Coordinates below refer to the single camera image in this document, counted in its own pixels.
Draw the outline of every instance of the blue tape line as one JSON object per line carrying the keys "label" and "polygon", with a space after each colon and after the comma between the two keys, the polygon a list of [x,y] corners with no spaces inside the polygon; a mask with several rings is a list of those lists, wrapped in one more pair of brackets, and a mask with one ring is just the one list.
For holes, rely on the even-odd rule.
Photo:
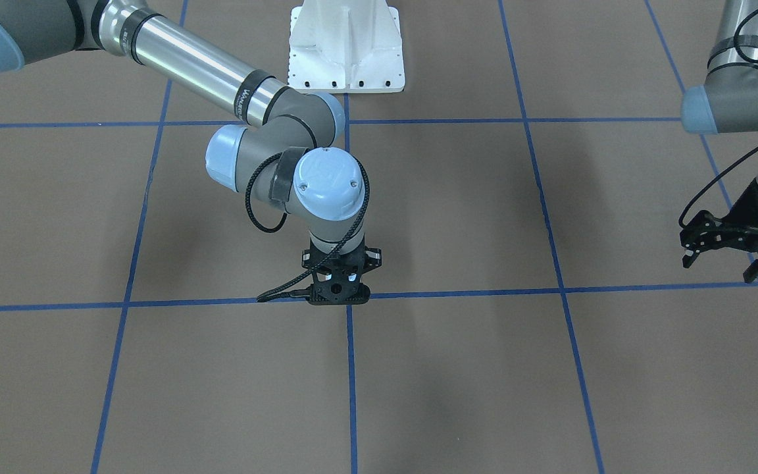
{"label": "blue tape line", "polygon": [[641,121],[680,121],[680,117],[551,117],[551,118],[529,118],[531,123],[548,123],[548,122],[641,122]]}
{"label": "blue tape line", "polygon": [[[574,288],[518,288],[518,289],[485,289],[464,291],[423,291],[405,293],[375,293],[370,295],[374,300],[408,300],[432,298],[461,298],[482,296],[523,296],[532,294],[593,294],[593,293],[622,293],[645,291],[685,291],[695,289],[720,288],[751,288],[744,282],[708,282],[708,283],[670,283],[657,285],[628,285],[611,287],[574,287]],[[304,299],[282,299],[271,303],[300,303]],[[256,304],[255,298],[214,298],[207,300],[151,300],[109,302],[109,303],[54,303],[54,304],[9,304],[0,305],[0,312],[6,311],[54,311],[64,309],[120,309],[120,308],[166,308],[174,306],[214,306],[226,304]]]}
{"label": "blue tape line", "polygon": [[72,121],[37,123],[0,123],[0,128],[88,128],[94,126],[158,126],[158,121]]}
{"label": "blue tape line", "polygon": [[451,123],[522,123],[520,118],[458,118],[458,119],[366,119],[351,120],[353,125],[404,125],[404,124],[451,124]]}
{"label": "blue tape line", "polygon": [[[658,122],[680,121],[680,117],[539,117],[539,118],[458,118],[458,119],[364,119],[349,120],[351,125],[473,124],[473,123],[572,123],[572,122]],[[88,128],[112,126],[224,126],[244,125],[241,120],[166,120],[166,121],[72,121],[0,123],[0,128]]]}
{"label": "blue tape line", "polygon": [[217,306],[223,304],[252,304],[255,298],[219,298],[209,300],[163,300],[163,301],[132,301],[130,308],[170,308],[174,306]]}
{"label": "blue tape line", "polygon": [[554,233],[551,230],[551,219],[549,218],[548,206],[545,204],[545,192],[542,186],[542,179],[540,177],[540,168],[538,166],[538,160],[536,160],[536,151],[534,149],[534,140],[532,138],[532,132],[530,131],[530,125],[527,120],[528,114],[526,112],[526,103],[524,102],[524,96],[522,94],[522,86],[520,83],[520,75],[517,69],[517,60],[515,60],[513,42],[511,41],[511,31],[508,28],[508,19],[505,15],[505,4],[502,0],[499,1],[499,13],[502,17],[502,28],[505,31],[505,43],[508,47],[508,56],[511,58],[511,71],[514,73],[514,84],[517,87],[517,99],[520,102],[520,111],[524,120],[524,129],[526,130],[526,140],[528,141],[528,150],[530,159],[532,160],[532,166],[534,168],[534,180],[540,190],[540,205],[542,208],[543,219],[545,221],[545,229],[548,231],[548,241],[551,246],[551,260],[554,264],[554,271],[557,274],[557,287],[559,287],[560,298],[563,304],[563,315],[566,318],[566,326],[569,332],[569,341],[572,345],[572,357],[575,360],[575,370],[578,373],[578,384],[580,384],[581,397],[584,400],[584,411],[587,417],[587,426],[590,430],[590,439],[592,440],[593,451],[595,452],[595,464],[598,467],[599,474],[604,474],[604,461],[601,458],[601,447],[599,446],[598,434],[595,429],[595,418],[592,414],[592,405],[590,404],[590,394],[587,390],[586,380],[584,380],[584,367],[581,364],[580,351],[578,351],[578,340],[575,337],[574,327],[572,326],[572,315],[569,310],[569,300],[563,286],[563,274],[561,273],[560,260],[557,257],[557,246],[554,241]]}
{"label": "blue tape line", "polygon": [[529,288],[529,289],[484,289],[467,291],[423,291],[407,293],[378,293],[371,294],[371,299],[376,300],[402,300],[424,298],[459,298],[463,296],[511,296],[526,294],[558,294],[558,288]]}
{"label": "blue tape line", "polygon": [[61,311],[66,309],[121,309],[124,303],[52,303],[52,304],[3,304],[0,313],[18,311]]}
{"label": "blue tape line", "polygon": [[[707,159],[709,160],[709,166],[713,169],[713,175],[718,176],[720,173],[719,166],[715,162],[713,150],[709,147],[705,135],[701,135],[701,144],[703,144],[704,151],[707,152]],[[721,190],[721,195],[724,196],[724,203],[727,204],[727,208],[729,209],[733,207],[733,201],[730,199],[730,195],[727,192],[727,186],[724,185],[724,180],[719,180],[719,189]]]}
{"label": "blue tape line", "polygon": [[687,289],[716,289],[716,288],[749,288],[745,282],[714,282],[714,283],[671,283],[660,285],[626,285],[613,287],[575,287],[564,288],[569,294],[577,293],[618,293],[627,291],[673,291]]}
{"label": "blue tape line", "polygon": [[[186,11],[189,6],[189,0],[184,0],[183,7],[180,9],[180,26],[183,26],[186,20]],[[142,198],[142,210],[139,214],[139,225],[136,229],[136,243],[133,247],[133,256],[130,258],[130,272],[128,275],[128,282],[126,289],[124,289],[124,308],[121,310],[121,316],[118,318],[118,332],[116,334],[116,342],[113,350],[113,360],[111,362],[111,372],[107,379],[107,390],[105,393],[105,403],[101,411],[101,422],[99,423],[99,434],[97,434],[95,441],[95,451],[93,453],[93,465],[90,471],[91,474],[97,474],[99,471],[99,463],[101,461],[101,450],[103,447],[103,439],[105,439],[105,430],[107,429],[107,418],[109,416],[109,410],[111,410],[111,401],[113,399],[113,387],[115,384],[116,370],[118,369],[118,357],[121,353],[121,343],[124,339],[124,326],[127,322],[127,312],[130,303],[130,294],[133,292],[133,282],[136,278],[136,265],[139,261],[139,247],[142,243],[142,234],[145,229],[145,218],[148,213],[148,196],[151,192],[151,183],[154,179],[154,169],[157,166],[157,157],[159,156],[160,143],[163,140],[163,125],[168,114],[168,102],[171,98],[172,81],[166,82],[165,95],[163,96],[163,109],[160,112],[160,126],[157,127],[157,137],[154,139],[154,150],[151,154],[151,166],[148,169],[148,180],[145,184],[145,195]]]}
{"label": "blue tape line", "polygon": [[111,401],[113,399],[113,386],[115,385],[115,374],[118,369],[118,355],[121,354],[121,342],[124,337],[124,325],[127,324],[127,308],[121,310],[121,316],[118,318],[118,330],[116,331],[116,342],[113,348],[113,359],[111,360],[111,372],[107,376],[107,390],[105,391],[105,402],[101,408],[101,421],[99,422],[99,434],[95,439],[95,450],[93,451],[93,465],[90,468],[90,474],[99,472],[99,462],[101,461],[101,449],[105,443],[105,432],[107,430],[107,418],[111,412]]}
{"label": "blue tape line", "polygon": [[355,404],[355,343],[353,341],[353,307],[347,306],[347,366],[349,368],[349,471],[359,472],[358,430]]}
{"label": "blue tape line", "polygon": [[686,87],[683,85],[683,79],[680,78],[680,72],[677,70],[677,65],[674,63],[674,59],[671,57],[671,50],[669,49],[668,43],[665,42],[665,35],[663,35],[663,30],[661,27],[659,27],[659,21],[657,21],[657,15],[653,13],[653,8],[651,8],[651,2],[649,0],[644,0],[645,2],[645,8],[647,8],[647,12],[649,15],[651,15],[651,21],[653,22],[653,27],[657,31],[657,36],[659,36],[659,42],[663,45],[663,51],[665,51],[665,57],[668,58],[669,64],[671,65],[671,70],[674,71],[674,77],[677,79],[677,85],[680,86],[680,92],[685,92]]}

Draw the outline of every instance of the floor tile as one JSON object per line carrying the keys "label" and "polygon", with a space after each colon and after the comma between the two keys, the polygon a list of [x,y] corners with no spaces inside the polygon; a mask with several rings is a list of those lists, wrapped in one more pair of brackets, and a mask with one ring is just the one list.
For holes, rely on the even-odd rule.
{"label": "floor tile", "polygon": [[359,472],[596,472],[559,295],[353,312]]}
{"label": "floor tile", "polygon": [[[202,2],[192,0],[187,30],[201,36],[249,66],[265,69],[283,82],[288,74],[288,38],[295,0]],[[224,111],[185,87],[175,87],[168,120],[232,120]]]}
{"label": "floor tile", "polygon": [[[149,2],[172,21],[181,4]],[[165,85],[128,58],[73,51],[0,74],[0,123],[159,120]]]}
{"label": "floor tile", "polygon": [[521,125],[353,126],[377,292],[556,288]]}
{"label": "floor tile", "polygon": [[0,129],[0,304],[123,299],[154,135]]}
{"label": "floor tile", "polygon": [[680,89],[642,2],[506,2],[530,117],[677,117]]}
{"label": "floor tile", "polygon": [[343,308],[132,309],[102,472],[349,472]]}
{"label": "floor tile", "polygon": [[[740,281],[740,252],[680,263],[677,218],[713,176],[680,124],[545,123],[532,135],[566,286]],[[714,194],[703,204],[724,206]]]}
{"label": "floor tile", "polygon": [[0,472],[88,472],[118,309],[0,313]]}
{"label": "floor tile", "polygon": [[354,119],[520,116],[499,4],[388,4],[399,10],[405,91],[351,94]]}
{"label": "floor tile", "polygon": [[758,472],[758,288],[569,303],[608,472]]}

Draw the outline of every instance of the gray joint housing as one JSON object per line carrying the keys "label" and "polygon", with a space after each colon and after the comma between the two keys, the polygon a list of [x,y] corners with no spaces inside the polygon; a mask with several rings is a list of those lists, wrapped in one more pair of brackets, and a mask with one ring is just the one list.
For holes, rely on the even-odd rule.
{"label": "gray joint housing", "polygon": [[0,0],[0,25],[21,50],[24,64],[97,45],[88,28],[96,0]]}
{"label": "gray joint housing", "polygon": [[[716,45],[707,63],[703,86],[686,91],[683,126],[693,133],[758,131],[758,63],[750,63],[734,48],[741,21],[758,9],[758,0],[728,0]],[[740,50],[758,61],[758,15],[741,30]]]}

